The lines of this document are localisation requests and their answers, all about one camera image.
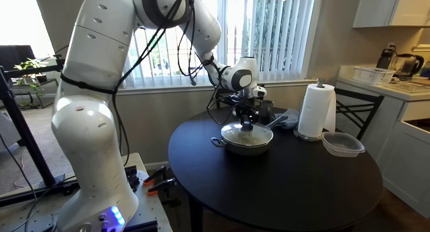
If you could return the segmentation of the dark mug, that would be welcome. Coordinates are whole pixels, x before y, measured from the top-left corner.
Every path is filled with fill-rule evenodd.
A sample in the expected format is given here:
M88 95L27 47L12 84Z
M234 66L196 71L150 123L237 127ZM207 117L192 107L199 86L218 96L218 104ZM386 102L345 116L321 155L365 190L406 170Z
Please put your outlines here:
M260 102L260 122L264 125L267 125L272 120L272 109L274 106L274 102L272 100L262 100Z

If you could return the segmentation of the white kitchen counter cabinet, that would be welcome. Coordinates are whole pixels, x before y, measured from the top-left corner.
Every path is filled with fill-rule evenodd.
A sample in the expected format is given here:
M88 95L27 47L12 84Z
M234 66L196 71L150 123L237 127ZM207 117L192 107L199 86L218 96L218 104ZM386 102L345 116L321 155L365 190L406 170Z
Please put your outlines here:
M354 67L339 69L336 88L383 96L361 142L378 164L383 185L430 218L430 87L413 92L353 79Z

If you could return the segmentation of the white plastic basket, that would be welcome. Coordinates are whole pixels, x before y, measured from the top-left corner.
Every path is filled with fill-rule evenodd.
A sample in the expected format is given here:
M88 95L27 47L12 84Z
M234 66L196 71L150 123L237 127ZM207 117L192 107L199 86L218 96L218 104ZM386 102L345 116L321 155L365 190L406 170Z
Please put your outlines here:
M395 71L390 69L355 66L353 80L369 85L382 85L384 81L392 79Z

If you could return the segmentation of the white wall cabinet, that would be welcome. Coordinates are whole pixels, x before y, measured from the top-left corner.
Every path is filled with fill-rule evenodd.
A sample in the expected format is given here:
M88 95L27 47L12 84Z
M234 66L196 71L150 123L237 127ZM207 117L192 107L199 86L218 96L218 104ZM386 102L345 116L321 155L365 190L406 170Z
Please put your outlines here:
M359 0L353 28L430 28L430 0Z

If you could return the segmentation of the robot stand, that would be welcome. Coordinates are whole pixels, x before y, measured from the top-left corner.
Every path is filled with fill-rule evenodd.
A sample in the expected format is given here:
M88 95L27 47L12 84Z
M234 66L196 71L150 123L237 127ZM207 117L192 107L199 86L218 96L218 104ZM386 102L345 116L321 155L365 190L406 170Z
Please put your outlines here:
M139 184L135 191L138 207L132 217L109 207L95 218L81 223L76 232L172 232L168 217L157 195L148 195L149 186L143 185L148 173L138 153L132 153L127 163L128 172L136 175ZM34 206L31 200L0 207L0 232L60 232L58 217L63 205L69 201L77 188L68 181L66 190L51 190Z

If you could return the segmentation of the clear tray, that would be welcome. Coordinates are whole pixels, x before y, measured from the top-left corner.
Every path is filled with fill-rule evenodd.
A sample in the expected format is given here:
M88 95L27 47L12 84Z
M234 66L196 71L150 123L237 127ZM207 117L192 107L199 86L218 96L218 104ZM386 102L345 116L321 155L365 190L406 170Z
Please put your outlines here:
M408 93L430 93L430 85L418 84L411 81L387 81L383 85L388 88Z

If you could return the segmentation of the green potted plant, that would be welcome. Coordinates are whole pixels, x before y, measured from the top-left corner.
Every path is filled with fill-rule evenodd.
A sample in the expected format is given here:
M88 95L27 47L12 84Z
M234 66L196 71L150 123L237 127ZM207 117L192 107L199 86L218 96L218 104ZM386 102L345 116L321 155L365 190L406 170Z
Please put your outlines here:
M40 61L38 59L30 59L28 58L26 61L21 62L20 64L14 65L14 69L18 71L33 69L33 68L43 68L46 67L48 62ZM44 96L44 89L42 88L41 82L46 82L46 75L41 73L32 73L23 75L22 77L15 78L15 86L17 86L18 92L21 98L24 98L24 93L21 91L21 87L26 86L29 90L33 91L37 98ZM39 105L34 103L34 99L32 94L28 92L30 100L23 101L18 106L21 110L29 110L37 108Z

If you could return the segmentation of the black clamp with orange tips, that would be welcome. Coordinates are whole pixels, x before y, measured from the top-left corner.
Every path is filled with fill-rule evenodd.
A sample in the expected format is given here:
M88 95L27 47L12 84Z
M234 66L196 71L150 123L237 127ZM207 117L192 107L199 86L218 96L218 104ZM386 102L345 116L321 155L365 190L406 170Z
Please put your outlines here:
M176 178L164 180L164 181L152 186L151 188L149 188L146 191L146 195L147 196L153 196L153 195L157 195L159 192L163 192L163 191L169 192L169 189L171 187L176 186L177 184L178 184L178 182L177 182Z
M143 186L156 186L156 180L160 179L161 182L164 182L167 180L167 166L162 165L159 167L155 172L152 173L152 175L149 175L148 178L144 179L142 182Z

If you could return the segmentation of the black stand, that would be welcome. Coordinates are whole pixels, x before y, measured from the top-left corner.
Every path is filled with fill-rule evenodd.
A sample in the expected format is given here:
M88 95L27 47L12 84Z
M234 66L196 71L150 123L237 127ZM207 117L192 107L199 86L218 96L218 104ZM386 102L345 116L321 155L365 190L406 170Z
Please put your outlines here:
M74 177L70 179L63 177L63 180L59 180L52 175L46 160L44 159L42 152L17 105L17 102L15 101L15 94L9 85L11 78L22 77L23 75L33 73L60 71L62 68L63 60L60 60L59 65L15 71L6 71L2 66L0 66L0 100L5 105L6 111L8 111L11 116L15 128L23 140L37 171L42 177L42 188L35 189L34 192L20 192L15 195L7 195L6 197L0 198L0 207L15 205L31 199L42 198L45 195L53 195L60 192L65 192L66 195L69 195L80 187Z

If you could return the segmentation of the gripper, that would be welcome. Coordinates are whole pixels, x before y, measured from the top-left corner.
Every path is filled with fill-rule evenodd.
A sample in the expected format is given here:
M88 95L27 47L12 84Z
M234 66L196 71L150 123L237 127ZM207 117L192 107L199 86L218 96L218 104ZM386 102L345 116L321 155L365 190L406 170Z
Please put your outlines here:
M246 99L246 103L235 105L236 117L240 120L241 130L252 131L253 125L259 120L259 99Z

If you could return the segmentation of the clear plastic container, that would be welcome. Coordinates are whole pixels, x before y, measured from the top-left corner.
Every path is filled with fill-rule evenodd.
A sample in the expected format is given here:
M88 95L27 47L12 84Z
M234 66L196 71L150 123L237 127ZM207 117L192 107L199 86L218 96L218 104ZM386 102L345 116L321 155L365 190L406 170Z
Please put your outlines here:
M357 138L342 132L323 132L321 140L326 150L338 157L357 157L366 151Z

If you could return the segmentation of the grey-blue cloth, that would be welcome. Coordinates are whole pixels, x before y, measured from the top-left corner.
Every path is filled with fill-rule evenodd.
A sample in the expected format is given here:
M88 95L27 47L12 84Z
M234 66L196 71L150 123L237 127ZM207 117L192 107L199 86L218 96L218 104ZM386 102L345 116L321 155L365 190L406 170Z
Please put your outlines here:
M299 111L297 111L296 109L289 108L284 113L275 113L272 115L272 118L275 120L280 116L288 116L288 118L276 124L276 127L288 130L294 129L297 126Z

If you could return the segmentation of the glass pan lid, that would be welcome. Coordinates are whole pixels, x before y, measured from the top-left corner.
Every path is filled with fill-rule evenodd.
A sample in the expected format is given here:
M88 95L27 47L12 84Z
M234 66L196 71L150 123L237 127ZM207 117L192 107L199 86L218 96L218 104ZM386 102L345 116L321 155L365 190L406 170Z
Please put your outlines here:
M250 129L246 124L232 122L221 128L221 136L225 141L241 146L258 146L269 143L273 132L261 124L252 125Z

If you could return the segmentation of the black bottle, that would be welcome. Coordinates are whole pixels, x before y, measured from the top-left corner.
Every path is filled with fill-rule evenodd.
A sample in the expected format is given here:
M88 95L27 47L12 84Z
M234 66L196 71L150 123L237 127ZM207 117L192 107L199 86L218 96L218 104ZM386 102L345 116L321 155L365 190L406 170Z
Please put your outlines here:
M379 57L378 62L376 64L376 68L389 69L392 58L395 55L395 53L396 53L396 47L394 46L391 46L389 48L382 50L381 56Z

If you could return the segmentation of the black metal chair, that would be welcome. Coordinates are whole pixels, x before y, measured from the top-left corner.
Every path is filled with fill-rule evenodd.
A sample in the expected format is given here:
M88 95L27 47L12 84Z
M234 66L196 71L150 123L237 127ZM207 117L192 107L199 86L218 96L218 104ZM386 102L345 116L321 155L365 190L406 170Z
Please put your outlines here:
M336 100L335 107L336 113L344 115L359 128L359 133L356 138L361 140L371 121L375 117L375 114L381 106L385 96L373 96L340 88L335 88L334 90L337 95L364 101L362 104L343 104L339 100Z

